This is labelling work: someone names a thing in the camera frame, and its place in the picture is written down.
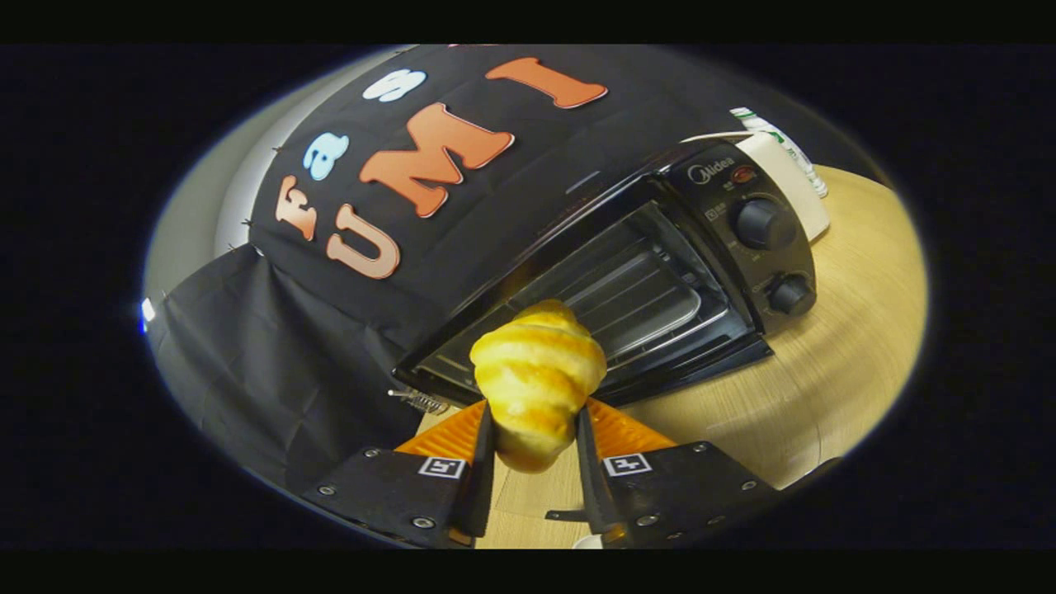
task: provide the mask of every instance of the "oven glass window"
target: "oven glass window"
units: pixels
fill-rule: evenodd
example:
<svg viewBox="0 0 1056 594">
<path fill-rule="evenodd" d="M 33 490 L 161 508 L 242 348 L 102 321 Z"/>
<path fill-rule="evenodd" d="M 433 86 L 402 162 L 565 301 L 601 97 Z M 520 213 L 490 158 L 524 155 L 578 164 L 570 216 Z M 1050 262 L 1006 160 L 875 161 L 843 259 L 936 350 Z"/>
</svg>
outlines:
<svg viewBox="0 0 1056 594">
<path fill-rule="evenodd" d="M 709 265 L 649 203 L 534 279 L 418 367 L 477 391 L 470 348 L 545 299 L 568 305 L 605 351 L 608 374 L 599 393 L 608 384 L 676 357 L 717 350 L 749 330 Z"/>
</svg>

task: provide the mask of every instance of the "oven door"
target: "oven door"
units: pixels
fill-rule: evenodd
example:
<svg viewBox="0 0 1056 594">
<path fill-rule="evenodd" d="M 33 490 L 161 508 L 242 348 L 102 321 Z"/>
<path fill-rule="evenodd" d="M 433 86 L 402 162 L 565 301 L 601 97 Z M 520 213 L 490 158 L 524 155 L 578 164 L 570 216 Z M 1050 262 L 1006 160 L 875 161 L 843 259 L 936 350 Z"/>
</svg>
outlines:
<svg viewBox="0 0 1056 594">
<path fill-rule="evenodd" d="M 614 406 L 766 356 L 751 316 L 723 286 L 732 281 L 694 248 L 699 238 L 686 237 L 691 227 L 674 222 L 665 201 L 658 196 L 622 216 L 438 348 L 402 364 L 397 378 L 460 404 L 479 400 L 473 344 L 545 299 L 568 305 L 601 345 L 608 373 L 593 397 Z M 577 226 L 563 235 L 589 227 Z M 735 353 L 737 361 L 721 364 Z"/>
</svg>

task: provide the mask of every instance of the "metal spring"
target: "metal spring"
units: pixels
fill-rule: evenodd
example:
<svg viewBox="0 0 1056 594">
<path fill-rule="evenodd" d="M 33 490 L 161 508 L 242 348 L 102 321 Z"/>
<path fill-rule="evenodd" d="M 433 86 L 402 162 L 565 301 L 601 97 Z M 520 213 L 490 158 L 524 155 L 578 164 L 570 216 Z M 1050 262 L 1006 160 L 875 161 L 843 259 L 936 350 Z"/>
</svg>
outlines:
<svg viewBox="0 0 1056 594">
<path fill-rule="evenodd" d="M 412 390 L 410 392 L 389 390 L 389 395 L 399 396 L 400 401 L 427 414 L 444 414 L 449 408 L 451 408 L 451 405 L 448 403 L 440 402 L 433 396 L 423 394 L 417 390 Z"/>
</svg>

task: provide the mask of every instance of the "midea logo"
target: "midea logo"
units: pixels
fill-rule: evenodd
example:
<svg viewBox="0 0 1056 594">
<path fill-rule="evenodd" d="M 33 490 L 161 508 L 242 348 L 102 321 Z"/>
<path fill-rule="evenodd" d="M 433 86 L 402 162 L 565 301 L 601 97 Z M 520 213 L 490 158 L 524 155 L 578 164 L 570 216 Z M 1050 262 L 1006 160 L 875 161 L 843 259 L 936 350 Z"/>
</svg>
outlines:
<svg viewBox="0 0 1056 594">
<path fill-rule="evenodd" d="M 691 182 L 702 186 L 712 181 L 712 175 L 719 173 L 731 165 L 733 165 L 733 160 L 727 157 L 722 161 L 716 161 L 708 166 L 694 165 L 686 170 L 686 173 L 690 175 Z"/>
</svg>

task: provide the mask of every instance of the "bread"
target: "bread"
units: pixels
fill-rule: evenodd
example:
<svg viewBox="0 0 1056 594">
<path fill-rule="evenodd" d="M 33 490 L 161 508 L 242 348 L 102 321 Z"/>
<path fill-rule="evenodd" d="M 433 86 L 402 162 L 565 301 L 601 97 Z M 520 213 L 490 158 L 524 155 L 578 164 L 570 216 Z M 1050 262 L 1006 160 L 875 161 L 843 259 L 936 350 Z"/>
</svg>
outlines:
<svg viewBox="0 0 1056 594">
<path fill-rule="evenodd" d="M 571 310 L 547 300 L 482 336 L 473 373 L 511 469 L 542 472 L 576 439 L 576 415 L 605 377 L 605 353 Z"/>
</svg>

